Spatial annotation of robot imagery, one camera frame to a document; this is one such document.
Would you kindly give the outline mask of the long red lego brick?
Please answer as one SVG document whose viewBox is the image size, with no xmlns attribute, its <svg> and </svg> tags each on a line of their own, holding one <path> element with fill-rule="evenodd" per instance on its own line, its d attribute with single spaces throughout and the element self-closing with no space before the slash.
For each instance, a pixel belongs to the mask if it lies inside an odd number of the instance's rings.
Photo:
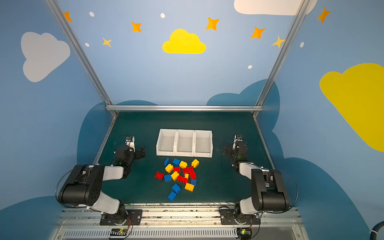
<svg viewBox="0 0 384 240">
<path fill-rule="evenodd" d="M 194 167 L 186 167 L 186 168 L 183 168 L 183 174 L 189 174 L 191 172 L 194 171 Z"/>
</svg>

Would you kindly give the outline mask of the red lego brick low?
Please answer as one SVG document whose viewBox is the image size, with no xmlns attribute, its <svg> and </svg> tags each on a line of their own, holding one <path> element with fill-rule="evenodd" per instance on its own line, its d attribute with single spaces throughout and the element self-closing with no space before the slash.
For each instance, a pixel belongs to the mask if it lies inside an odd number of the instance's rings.
<svg viewBox="0 0 384 240">
<path fill-rule="evenodd" d="M 179 182 L 183 183 L 183 184 L 188 183 L 188 178 L 185 178 L 185 177 L 183 177 L 183 176 L 178 176 L 178 177 L 177 177 L 177 180 L 178 180 Z"/>
</svg>

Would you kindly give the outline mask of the blue lego brick top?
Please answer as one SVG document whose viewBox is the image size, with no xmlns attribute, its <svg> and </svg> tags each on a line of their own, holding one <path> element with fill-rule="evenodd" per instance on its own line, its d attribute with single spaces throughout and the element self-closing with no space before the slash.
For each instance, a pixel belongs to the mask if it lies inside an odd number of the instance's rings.
<svg viewBox="0 0 384 240">
<path fill-rule="evenodd" d="M 179 167 L 179 166 L 180 166 L 180 163 L 181 163 L 181 161 L 180 161 L 179 159 L 174 159 L 174 160 L 172 161 L 172 164 L 173 164 L 175 167 Z"/>
</svg>

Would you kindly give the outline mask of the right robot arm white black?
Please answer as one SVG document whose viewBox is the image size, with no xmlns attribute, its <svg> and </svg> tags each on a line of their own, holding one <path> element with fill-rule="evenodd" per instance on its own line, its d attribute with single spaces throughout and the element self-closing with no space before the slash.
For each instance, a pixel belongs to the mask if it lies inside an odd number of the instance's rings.
<svg viewBox="0 0 384 240">
<path fill-rule="evenodd" d="M 254 215 L 259 212 L 284 213 L 290 209 L 290 198 L 277 170 L 259 167 L 249 162 L 248 146 L 243 141 L 235 141 L 226 146 L 223 155 L 231 158 L 233 169 L 251 181 L 251 196 L 237 204 L 241 215 Z"/>
</svg>

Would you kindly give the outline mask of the right white plastic bin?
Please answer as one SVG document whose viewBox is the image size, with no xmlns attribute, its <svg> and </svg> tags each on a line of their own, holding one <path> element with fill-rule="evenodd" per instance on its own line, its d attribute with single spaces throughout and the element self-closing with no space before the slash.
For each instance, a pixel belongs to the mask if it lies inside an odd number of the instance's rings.
<svg viewBox="0 0 384 240">
<path fill-rule="evenodd" d="M 213 156 L 213 132 L 195 130 L 196 148 L 195 157 L 212 158 Z"/>
</svg>

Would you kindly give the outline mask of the left white plastic bin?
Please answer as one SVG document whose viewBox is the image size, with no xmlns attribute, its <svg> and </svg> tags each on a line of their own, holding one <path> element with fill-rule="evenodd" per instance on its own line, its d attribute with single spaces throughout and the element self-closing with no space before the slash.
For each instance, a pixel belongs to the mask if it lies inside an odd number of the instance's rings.
<svg viewBox="0 0 384 240">
<path fill-rule="evenodd" d="M 156 144 L 157 156 L 174 156 L 176 154 L 175 129 L 160 129 Z"/>
</svg>

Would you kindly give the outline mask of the small red lego brick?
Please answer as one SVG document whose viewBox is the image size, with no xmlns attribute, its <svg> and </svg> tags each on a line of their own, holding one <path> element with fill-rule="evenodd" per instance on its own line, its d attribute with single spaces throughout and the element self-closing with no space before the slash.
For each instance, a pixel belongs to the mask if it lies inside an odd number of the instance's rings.
<svg viewBox="0 0 384 240">
<path fill-rule="evenodd" d="M 180 167 L 175 167 L 173 169 L 174 172 L 177 172 L 177 173 L 180 173 L 181 172 L 181 168 Z"/>
</svg>

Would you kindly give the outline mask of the middle white plastic bin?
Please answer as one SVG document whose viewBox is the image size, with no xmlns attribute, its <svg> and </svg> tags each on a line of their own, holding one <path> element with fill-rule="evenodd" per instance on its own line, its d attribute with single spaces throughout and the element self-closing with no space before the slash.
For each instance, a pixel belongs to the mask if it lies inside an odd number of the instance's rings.
<svg viewBox="0 0 384 240">
<path fill-rule="evenodd" d="M 176 156 L 192 157 L 194 151 L 194 130 L 177 130 Z"/>
</svg>

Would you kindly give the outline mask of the yellow lego brick bottom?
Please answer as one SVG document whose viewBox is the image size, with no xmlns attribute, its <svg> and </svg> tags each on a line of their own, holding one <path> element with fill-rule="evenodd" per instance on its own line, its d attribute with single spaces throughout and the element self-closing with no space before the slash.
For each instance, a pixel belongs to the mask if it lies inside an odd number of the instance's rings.
<svg viewBox="0 0 384 240">
<path fill-rule="evenodd" d="M 189 184 L 189 183 L 186 183 L 185 184 L 185 190 L 189 191 L 189 192 L 193 192 L 194 191 L 194 188 L 195 186 L 192 185 L 192 184 Z"/>
</svg>

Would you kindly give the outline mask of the left circuit board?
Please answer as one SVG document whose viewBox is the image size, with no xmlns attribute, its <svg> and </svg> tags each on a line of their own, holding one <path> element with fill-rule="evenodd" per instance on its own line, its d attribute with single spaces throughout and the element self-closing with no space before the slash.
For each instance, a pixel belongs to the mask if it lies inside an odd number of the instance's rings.
<svg viewBox="0 0 384 240">
<path fill-rule="evenodd" d="M 111 229 L 109 240 L 123 240 L 128 236 L 127 228 Z"/>
</svg>

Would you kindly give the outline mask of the right circuit board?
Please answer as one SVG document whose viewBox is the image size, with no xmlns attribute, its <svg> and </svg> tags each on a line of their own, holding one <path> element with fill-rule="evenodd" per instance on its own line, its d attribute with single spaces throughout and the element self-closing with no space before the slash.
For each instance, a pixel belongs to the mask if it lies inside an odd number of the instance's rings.
<svg viewBox="0 0 384 240">
<path fill-rule="evenodd" d="M 237 240 L 250 240 L 252 237 L 252 230 L 237 228 Z"/>
</svg>

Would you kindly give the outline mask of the aluminium frame back bar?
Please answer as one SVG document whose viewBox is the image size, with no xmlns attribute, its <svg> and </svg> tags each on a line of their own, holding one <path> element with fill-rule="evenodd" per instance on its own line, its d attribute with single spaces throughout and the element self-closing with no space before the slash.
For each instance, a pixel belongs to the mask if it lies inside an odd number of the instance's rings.
<svg viewBox="0 0 384 240">
<path fill-rule="evenodd" d="M 117 112 L 261 112 L 262 106 L 145 106 L 107 105 L 107 111 Z"/>
</svg>

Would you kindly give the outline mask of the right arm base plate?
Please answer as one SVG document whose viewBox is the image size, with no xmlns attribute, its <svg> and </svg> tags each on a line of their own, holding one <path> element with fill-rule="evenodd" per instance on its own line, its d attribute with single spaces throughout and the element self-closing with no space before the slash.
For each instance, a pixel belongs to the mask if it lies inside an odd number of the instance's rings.
<svg viewBox="0 0 384 240">
<path fill-rule="evenodd" d="M 258 225 L 261 220 L 257 214 L 245 215 L 237 209 L 222 207 L 218 209 L 222 225 Z"/>
</svg>

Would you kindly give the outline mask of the aluminium frame right post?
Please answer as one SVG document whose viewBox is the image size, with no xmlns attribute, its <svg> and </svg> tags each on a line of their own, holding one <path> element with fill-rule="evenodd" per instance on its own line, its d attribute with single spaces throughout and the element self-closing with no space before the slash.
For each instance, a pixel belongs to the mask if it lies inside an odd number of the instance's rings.
<svg viewBox="0 0 384 240">
<path fill-rule="evenodd" d="M 261 112 L 263 110 L 263 104 L 268 96 L 268 93 L 270 92 L 271 88 L 272 88 L 272 85 L 279 73 L 279 70 L 280 68 L 282 67 L 283 65 L 283 62 L 290 50 L 290 47 L 292 45 L 292 43 L 294 42 L 294 39 L 304 21 L 304 18 L 306 17 L 306 11 L 307 9 L 309 8 L 309 5 L 310 5 L 310 2 L 309 0 L 304 0 L 301 2 L 301 4 L 299 5 L 299 8 L 298 8 L 298 11 L 293 19 L 293 22 L 288 30 L 288 33 L 286 35 L 286 38 L 285 38 L 285 41 L 283 42 L 283 46 L 280 47 L 280 50 L 279 50 L 279 53 L 278 53 L 278 56 L 276 58 L 276 61 L 272 67 L 272 70 L 266 80 L 266 83 L 258 97 L 258 100 L 257 100 L 257 103 L 256 103 L 256 107 L 259 108 L 259 110 L 255 110 L 253 111 L 253 118 L 254 120 L 256 121 L 257 119 L 257 115 L 259 112 Z"/>
</svg>

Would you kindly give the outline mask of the aluminium frame post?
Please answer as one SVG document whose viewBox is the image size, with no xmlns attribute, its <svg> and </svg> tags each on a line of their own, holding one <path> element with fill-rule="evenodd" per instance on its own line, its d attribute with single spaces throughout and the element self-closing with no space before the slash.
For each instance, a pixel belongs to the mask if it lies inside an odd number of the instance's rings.
<svg viewBox="0 0 384 240">
<path fill-rule="evenodd" d="M 56 21 L 58 22 L 59 26 L 61 27 L 63 33 L 67 37 L 72 48 L 74 49 L 76 55 L 78 56 L 84 69 L 86 70 L 91 81 L 93 82 L 94 86 L 96 87 L 102 100 L 104 101 L 106 106 L 112 105 L 113 103 L 112 103 L 109 95 L 107 94 L 106 89 L 104 88 L 104 86 L 103 86 L 101 80 L 99 79 L 96 71 L 94 70 L 90 60 L 88 59 L 85 51 L 83 50 L 83 47 L 81 46 L 81 43 L 79 42 L 75 32 L 73 31 L 73 29 L 70 25 L 70 22 L 66 19 L 59 2 L 58 1 L 52 1 L 52 0 L 46 0 L 45 2 L 48 5 L 51 13 L 55 17 Z"/>
<path fill-rule="evenodd" d="M 279 50 L 279 53 L 278 53 L 278 56 L 276 58 L 276 61 L 272 67 L 272 70 L 266 80 L 266 83 L 258 97 L 258 100 L 257 100 L 257 103 L 256 103 L 256 107 L 259 108 L 259 110 L 255 110 L 253 111 L 253 118 L 254 120 L 256 121 L 257 119 L 257 115 L 259 112 L 261 112 L 263 110 L 263 104 L 268 96 L 268 93 L 270 92 L 271 88 L 272 88 L 272 85 L 279 73 L 279 70 L 280 68 L 282 67 L 283 65 L 283 62 L 290 50 L 290 47 L 292 45 L 292 43 L 294 42 L 294 39 L 304 21 L 304 18 L 306 17 L 306 11 L 307 9 L 309 8 L 309 5 L 310 5 L 310 2 L 309 0 L 304 0 L 301 2 L 301 4 L 299 5 L 299 8 L 298 8 L 298 11 L 293 19 L 293 22 L 288 30 L 288 33 L 286 35 L 286 38 L 285 38 L 285 41 L 283 42 L 283 46 L 280 47 L 280 50 Z"/>
</svg>

